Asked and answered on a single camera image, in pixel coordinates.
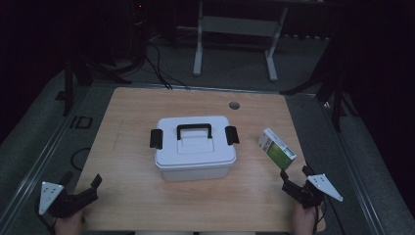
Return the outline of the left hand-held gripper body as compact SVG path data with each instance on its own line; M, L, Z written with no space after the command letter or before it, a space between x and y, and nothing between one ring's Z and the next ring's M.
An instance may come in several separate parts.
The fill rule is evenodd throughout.
M58 218L70 217L97 199L97 189L94 187L73 195L68 193L64 185L43 181L38 214L43 215L47 212Z

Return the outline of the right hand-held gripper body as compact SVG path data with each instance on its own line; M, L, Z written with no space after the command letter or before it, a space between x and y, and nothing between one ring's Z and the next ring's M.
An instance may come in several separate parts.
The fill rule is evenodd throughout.
M305 209L320 206L325 196L330 196L339 202L344 200L325 174L308 176L303 186L298 186L290 179L288 182L283 181L282 190L302 204Z

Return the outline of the green and white medicine box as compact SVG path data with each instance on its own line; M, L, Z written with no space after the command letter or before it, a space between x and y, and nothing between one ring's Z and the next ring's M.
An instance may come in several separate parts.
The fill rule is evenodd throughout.
M275 164L284 170L286 170L297 157L294 151L270 128L265 128L262 131L262 134L257 141L257 145Z

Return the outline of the white plastic storage box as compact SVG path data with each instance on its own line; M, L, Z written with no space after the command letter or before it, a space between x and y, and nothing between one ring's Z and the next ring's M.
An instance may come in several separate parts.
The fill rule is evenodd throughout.
M228 174L229 169L234 165L236 159L222 163L207 164L180 164L167 166L156 163L164 181L191 181L223 178Z

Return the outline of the white lid with black handle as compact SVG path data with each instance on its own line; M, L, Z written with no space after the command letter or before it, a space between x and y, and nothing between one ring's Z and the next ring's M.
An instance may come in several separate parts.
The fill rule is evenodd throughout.
M166 117L151 130L161 170L229 167L237 159L238 131L224 116Z

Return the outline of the person's left hand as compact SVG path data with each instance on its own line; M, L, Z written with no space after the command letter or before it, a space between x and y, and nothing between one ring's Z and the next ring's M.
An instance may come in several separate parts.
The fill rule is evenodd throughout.
M81 235L84 211L78 211L71 217L57 218L54 225L56 235Z

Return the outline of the person's right hand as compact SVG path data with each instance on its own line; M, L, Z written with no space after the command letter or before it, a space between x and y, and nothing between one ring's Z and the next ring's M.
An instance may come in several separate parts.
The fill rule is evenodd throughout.
M302 204L295 203L293 212L293 234L314 235L319 220L319 207L305 209Z

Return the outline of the black metal stand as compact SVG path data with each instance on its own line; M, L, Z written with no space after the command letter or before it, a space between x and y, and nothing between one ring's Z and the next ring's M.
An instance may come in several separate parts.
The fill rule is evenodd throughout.
M73 48L65 56L64 66L64 90L57 95L58 100L65 102L63 116L67 117L74 104L73 78L76 77L81 86L90 86L93 78L90 69L101 73L109 80L122 84L131 84L131 81L123 79L113 71L106 69L90 56L82 53L78 48Z
M351 56L346 45L338 40L331 39L320 60L318 61L310 79L294 88L281 91L282 95L295 95L317 83L321 86L316 93L319 102L328 102L333 97L331 122L340 132L340 117L342 102L347 85L353 72Z

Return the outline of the dark device with red light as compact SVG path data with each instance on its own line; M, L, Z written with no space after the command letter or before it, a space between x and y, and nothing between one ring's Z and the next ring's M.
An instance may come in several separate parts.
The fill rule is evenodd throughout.
M147 48L148 1L129 0L131 16L130 56L134 67L139 67Z

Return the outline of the black square floor bracket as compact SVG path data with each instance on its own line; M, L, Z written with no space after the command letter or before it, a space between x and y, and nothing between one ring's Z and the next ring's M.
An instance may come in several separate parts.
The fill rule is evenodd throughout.
M69 128L70 129L88 129L91 127L92 123L93 123L92 117L75 116L72 119Z

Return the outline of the white metal desk frame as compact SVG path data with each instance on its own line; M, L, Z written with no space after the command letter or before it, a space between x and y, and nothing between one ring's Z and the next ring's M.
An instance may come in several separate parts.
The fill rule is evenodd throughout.
M266 63L268 77L271 82L278 80L277 70L274 63L274 54L282 35L282 30L289 13L289 9L294 6L321 6L323 0L225 0L236 1L238 4L277 4L280 7L276 20L258 20L235 18L225 16L213 16L205 13L205 4L207 1L215 0L195 0L198 2L197 26L197 45L193 64L193 76L202 74L203 55L204 55L204 33L224 33L235 35L248 35L267 37L271 39L271 44L264 50L264 60Z

